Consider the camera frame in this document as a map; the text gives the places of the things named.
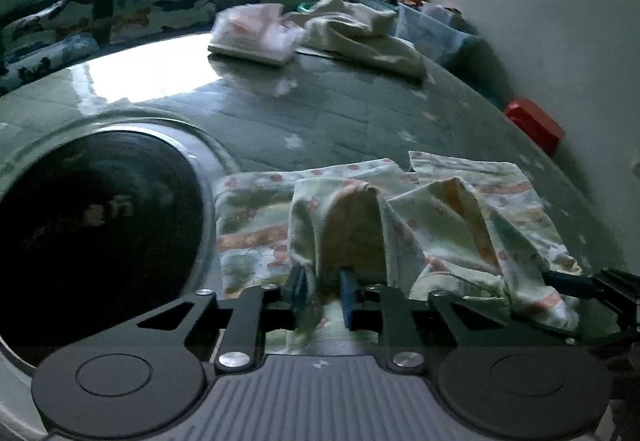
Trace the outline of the patterned children's garment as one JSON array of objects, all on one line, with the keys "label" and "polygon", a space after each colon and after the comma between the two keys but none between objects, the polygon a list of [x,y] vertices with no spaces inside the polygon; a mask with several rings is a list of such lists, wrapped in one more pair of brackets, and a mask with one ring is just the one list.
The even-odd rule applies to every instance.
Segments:
[{"label": "patterned children's garment", "polygon": [[582,268],[525,173],[510,162],[411,152],[302,171],[245,172],[215,188],[221,287],[228,298],[309,277],[313,305],[336,296],[341,269],[424,300],[449,291],[500,314],[574,331],[576,301],[544,273]]}]

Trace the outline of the red plastic stool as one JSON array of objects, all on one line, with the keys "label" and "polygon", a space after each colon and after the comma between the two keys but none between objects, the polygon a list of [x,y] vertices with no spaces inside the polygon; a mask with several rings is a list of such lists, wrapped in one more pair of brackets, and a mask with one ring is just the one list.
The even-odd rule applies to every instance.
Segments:
[{"label": "red plastic stool", "polygon": [[553,157],[565,136],[563,128],[529,98],[518,98],[503,115],[519,127],[544,153]]}]

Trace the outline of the translucent storage box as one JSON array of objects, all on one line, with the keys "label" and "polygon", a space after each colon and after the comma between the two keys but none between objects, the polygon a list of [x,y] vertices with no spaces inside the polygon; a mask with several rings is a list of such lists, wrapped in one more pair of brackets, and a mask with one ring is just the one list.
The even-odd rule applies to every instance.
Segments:
[{"label": "translucent storage box", "polygon": [[442,67],[462,60],[482,41],[456,10],[424,3],[420,8],[398,6],[395,37],[409,41],[417,51]]}]

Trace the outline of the cream folded garment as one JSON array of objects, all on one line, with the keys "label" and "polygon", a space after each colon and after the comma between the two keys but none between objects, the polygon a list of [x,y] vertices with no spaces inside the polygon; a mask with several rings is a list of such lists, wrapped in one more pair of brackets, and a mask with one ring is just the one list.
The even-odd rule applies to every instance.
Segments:
[{"label": "cream folded garment", "polygon": [[422,81],[427,76],[423,55],[390,34],[396,18],[391,10],[377,11],[343,0],[320,0],[309,12],[283,15],[281,22],[303,31],[299,43],[304,48],[341,55]]}]

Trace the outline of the green plastic bowl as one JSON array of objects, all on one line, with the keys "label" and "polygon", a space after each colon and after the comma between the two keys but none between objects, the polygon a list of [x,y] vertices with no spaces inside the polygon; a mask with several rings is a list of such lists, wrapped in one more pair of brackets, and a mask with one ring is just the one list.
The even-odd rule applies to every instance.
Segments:
[{"label": "green plastic bowl", "polygon": [[320,8],[320,2],[305,2],[305,3],[301,3],[297,7],[297,11],[300,14],[314,14],[318,12],[319,8]]}]

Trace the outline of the butterfly cushion left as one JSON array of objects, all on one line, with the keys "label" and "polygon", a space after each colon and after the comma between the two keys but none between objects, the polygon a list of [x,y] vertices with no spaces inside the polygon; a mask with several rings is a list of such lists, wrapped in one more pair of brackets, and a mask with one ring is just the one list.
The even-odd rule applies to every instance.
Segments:
[{"label": "butterfly cushion left", "polygon": [[1,29],[1,94],[32,83],[100,48],[94,0],[59,0]]}]

